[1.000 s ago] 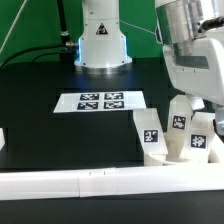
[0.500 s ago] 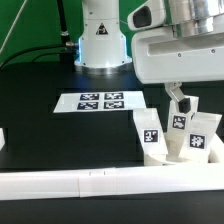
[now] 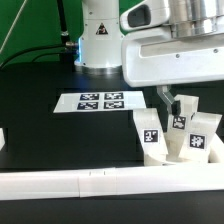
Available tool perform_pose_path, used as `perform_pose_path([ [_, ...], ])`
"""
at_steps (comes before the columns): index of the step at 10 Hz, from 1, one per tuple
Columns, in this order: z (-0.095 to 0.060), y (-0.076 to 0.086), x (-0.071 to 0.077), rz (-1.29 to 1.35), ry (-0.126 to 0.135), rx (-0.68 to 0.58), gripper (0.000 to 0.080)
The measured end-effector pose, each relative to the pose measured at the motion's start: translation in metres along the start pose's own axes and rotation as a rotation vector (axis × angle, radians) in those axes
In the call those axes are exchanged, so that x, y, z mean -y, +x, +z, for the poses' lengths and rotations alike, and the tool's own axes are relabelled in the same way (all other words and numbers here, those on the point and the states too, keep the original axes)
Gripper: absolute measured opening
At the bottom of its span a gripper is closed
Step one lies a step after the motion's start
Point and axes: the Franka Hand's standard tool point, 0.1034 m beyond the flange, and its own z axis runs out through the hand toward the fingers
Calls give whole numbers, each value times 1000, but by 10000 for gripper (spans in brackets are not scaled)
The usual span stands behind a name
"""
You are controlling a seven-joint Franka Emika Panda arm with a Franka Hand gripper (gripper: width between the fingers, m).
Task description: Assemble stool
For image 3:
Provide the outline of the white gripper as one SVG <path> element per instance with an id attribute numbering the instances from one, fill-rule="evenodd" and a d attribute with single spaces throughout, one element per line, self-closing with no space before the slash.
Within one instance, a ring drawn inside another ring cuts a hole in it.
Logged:
<path id="1" fill-rule="evenodd" d="M 133 32 L 122 41 L 122 66 L 130 86 L 157 86 L 176 116 L 181 103 L 170 85 L 224 80 L 224 33 L 173 39 L 167 27 Z"/>

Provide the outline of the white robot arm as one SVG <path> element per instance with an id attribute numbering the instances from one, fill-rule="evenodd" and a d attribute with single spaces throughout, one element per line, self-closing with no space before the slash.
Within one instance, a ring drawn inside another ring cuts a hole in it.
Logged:
<path id="1" fill-rule="evenodd" d="M 171 85 L 224 80 L 224 0 L 142 0 L 123 13 L 119 0 L 82 0 L 82 9 L 79 70 L 155 86 L 172 114 Z"/>

